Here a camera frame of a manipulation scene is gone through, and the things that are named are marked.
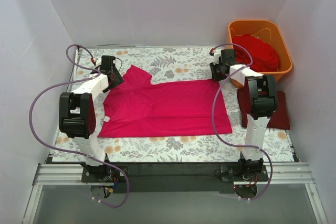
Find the folded red cloth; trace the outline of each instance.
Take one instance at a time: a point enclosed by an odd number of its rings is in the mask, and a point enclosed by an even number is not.
[[[280,64],[277,52],[261,39],[252,37],[250,34],[236,36],[232,42],[244,47],[252,56],[253,64],[251,69],[257,72],[277,72]],[[244,50],[234,47],[236,59],[242,64],[251,62]]]
[[[238,89],[237,92],[238,97],[238,103],[239,108],[242,113],[242,127],[247,127],[247,114],[244,107],[244,90]],[[289,117],[287,114],[287,108],[286,108],[286,96],[285,93],[282,91],[278,91],[278,109],[276,112],[273,113],[273,116],[271,117],[271,120],[269,120],[267,127],[268,128],[276,128],[281,130],[290,130],[290,124],[289,124]]]

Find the red shirt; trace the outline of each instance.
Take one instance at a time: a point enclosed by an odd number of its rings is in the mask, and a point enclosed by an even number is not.
[[[214,134],[211,109],[219,83],[212,80],[151,84],[152,76],[131,66],[124,83],[104,101],[105,116],[99,137],[158,137]],[[219,133],[232,133],[223,96],[216,103]]]

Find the orange bin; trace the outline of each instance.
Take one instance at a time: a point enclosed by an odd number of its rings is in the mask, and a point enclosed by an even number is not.
[[[277,72],[260,73],[273,74],[275,81],[278,81],[285,73],[288,73],[292,69],[292,61],[279,27],[276,24],[268,20],[235,20],[228,26],[228,36],[226,42],[232,43],[232,38],[244,34],[251,34],[251,36],[255,36],[263,42],[270,44],[279,55],[280,66]],[[235,80],[232,80],[232,83],[236,87],[243,87]]]

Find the dark red cloth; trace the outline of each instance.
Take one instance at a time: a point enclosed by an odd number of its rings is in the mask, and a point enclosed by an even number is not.
[[[246,128],[247,127],[247,115],[246,115],[246,110],[244,107],[244,90],[243,89],[238,89],[237,93],[238,97],[238,103],[239,103],[239,108],[242,113],[242,127]],[[290,125],[289,125],[289,117],[287,114],[287,108],[286,108],[286,96],[285,93],[282,91],[278,91],[278,109],[276,112],[273,113],[273,116],[271,117],[271,120],[269,120],[267,127],[268,128],[276,128],[276,129],[281,129],[281,130],[290,130]]]
[[[277,52],[267,43],[261,39],[252,37],[250,34],[242,36],[236,36],[232,39],[232,42],[244,47],[252,56],[253,64],[250,67],[257,72],[277,72],[280,64],[279,56]],[[246,52],[235,47],[237,61],[243,64],[249,64],[251,62]]]
[[[212,80],[151,84],[152,76],[131,66],[124,83],[104,101],[105,116],[99,137],[157,137],[214,134],[213,99],[219,83]],[[219,133],[232,133],[223,96],[216,103]]]

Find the cable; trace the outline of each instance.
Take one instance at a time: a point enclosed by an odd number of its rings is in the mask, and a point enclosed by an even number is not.
[[[255,148],[255,149],[258,149],[258,150],[260,150],[262,153],[265,154],[265,156],[267,157],[267,159],[268,159],[268,161],[269,161],[269,165],[270,165],[271,172],[270,172],[270,175],[269,175],[269,179],[268,179],[268,181],[267,181],[267,184],[266,184],[265,188],[262,190],[262,192],[261,192],[258,196],[254,197],[254,198],[252,198],[252,199],[244,199],[244,200],[248,200],[248,201],[250,201],[250,200],[255,200],[255,199],[260,198],[260,197],[266,192],[266,190],[268,189],[268,187],[269,187],[269,185],[270,185],[270,183],[271,183],[272,177],[273,177],[273,166],[272,166],[272,161],[271,161],[271,158],[269,157],[269,155],[268,155],[263,149],[261,149],[260,147],[258,147],[258,146],[256,146],[256,145],[237,145],[237,144],[231,144],[231,143],[228,143],[227,141],[225,141],[224,139],[221,138],[221,136],[219,135],[219,133],[218,133],[218,131],[217,131],[216,124],[215,124],[215,108],[216,108],[216,101],[217,101],[217,98],[218,98],[218,96],[219,96],[219,94],[220,94],[220,92],[221,92],[221,90],[222,90],[222,87],[223,87],[224,84],[227,82],[227,80],[229,80],[233,75],[235,75],[235,74],[238,73],[239,71],[242,71],[244,68],[251,66],[252,63],[253,63],[253,59],[252,59],[251,54],[250,54],[244,47],[242,47],[241,45],[235,44],[235,43],[225,43],[225,44],[216,46],[216,47],[212,48],[212,49],[210,50],[210,52],[213,52],[213,51],[214,51],[215,49],[217,49],[218,47],[229,46],[229,45],[231,45],[231,46],[237,46],[237,47],[240,47],[241,49],[243,49],[243,50],[248,54],[248,56],[250,57],[251,62],[250,62],[249,64],[247,64],[246,66],[243,66],[243,67],[237,69],[236,71],[232,72],[231,74],[229,74],[229,75],[226,77],[226,79],[223,81],[223,83],[220,85],[220,87],[218,88],[217,93],[216,93],[216,95],[215,95],[214,102],[213,102],[213,104],[212,104],[211,121],[212,121],[212,127],[213,127],[213,129],[214,129],[214,132],[215,132],[216,136],[217,136],[218,139],[219,139],[220,141],[222,141],[224,144],[226,144],[226,145],[228,145],[228,146],[231,146],[231,147]]]
[[[83,68],[83,69],[86,69],[86,70],[91,70],[91,71],[95,71],[95,72],[97,72],[97,75],[95,75],[94,77],[90,77],[90,78],[86,78],[86,79],[82,79],[82,80],[62,82],[62,83],[59,83],[59,84],[52,85],[52,86],[50,86],[49,88],[46,88],[45,90],[43,90],[40,94],[38,94],[38,95],[34,98],[33,102],[31,103],[31,106],[30,106],[30,109],[29,109],[29,127],[30,127],[30,130],[31,130],[32,134],[33,134],[34,137],[36,138],[36,140],[37,140],[40,144],[44,145],[45,147],[48,147],[48,148],[51,148],[51,149],[54,149],[54,150],[57,150],[57,151],[60,151],[60,152],[74,153],[74,154],[78,154],[78,155],[81,155],[81,156],[84,156],[84,157],[88,157],[88,158],[90,158],[90,159],[92,159],[92,160],[94,160],[94,161],[96,161],[96,162],[98,162],[98,163],[100,163],[100,164],[110,166],[110,167],[112,167],[113,169],[117,169],[119,172],[121,172],[121,173],[124,175],[124,177],[125,177],[126,185],[127,185],[127,189],[126,189],[126,195],[125,195],[125,198],[124,198],[124,200],[123,200],[120,204],[118,204],[118,205],[113,205],[113,204],[110,204],[110,203],[108,203],[108,202],[106,202],[106,201],[103,201],[103,200],[100,200],[100,199],[96,199],[96,198],[93,197],[94,199],[98,200],[99,202],[101,202],[101,203],[103,203],[103,204],[105,204],[105,205],[107,205],[107,206],[109,206],[109,207],[118,208],[118,207],[121,207],[121,206],[126,202],[126,200],[127,200],[127,198],[128,198],[128,195],[129,195],[129,192],[130,192],[130,183],[129,183],[128,177],[127,177],[126,173],[125,173],[122,169],[120,169],[119,167],[117,167],[117,166],[115,166],[115,165],[112,165],[112,164],[106,163],[106,162],[104,162],[104,161],[101,161],[101,160],[99,160],[99,159],[96,159],[95,157],[91,157],[91,156],[89,156],[88,154],[85,154],[85,153],[83,153],[83,152],[77,152],[77,151],[71,151],[71,150],[67,150],[67,149],[62,149],[62,148],[58,148],[58,147],[52,146],[52,145],[50,145],[50,144],[47,144],[46,142],[44,142],[42,139],[39,138],[39,136],[36,134],[36,131],[35,131],[34,126],[33,126],[33,109],[34,109],[34,106],[35,106],[37,100],[38,100],[38,99],[39,99],[45,92],[49,91],[50,89],[59,87],[59,86],[68,85],[68,84],[73,84],[73,83],[77,83],[77,82],[88,81],[88,80],[92,80],[93,78],[96,78],[96,77],[100,76],[100,71],[99,71],[98,69],[92,69],[92,68],[87,68],[87,67],[81,66],[81,65],[77,64],[76,62],[74,62],[74,61],[69,57],[69,49],[70,49],[71,47],[75,47],[75,46],[84,49],[84,50],[85,50],[86,52],[88,52],[89,55],[93,58],[92,53],[91,53],[87,48],[85,48],[84,46],[79,45],[79,44],[72,44],[72,45],[68,46],[68,48],[67,48],[67,50],[66,50],[66,56],[67,56],[68,60],[69,60],[72,64],[76,65],[77,67],[80,67],[80,68]]]
[[[120,69],[121,69],[121,67],[122,67],[122,60],[119,59],[118,57],[116,57],[116,59],[120,60],[120,62],[121,62],[120,68],[119,68],[119,70],[118,70],[118,72],[120,73]]]

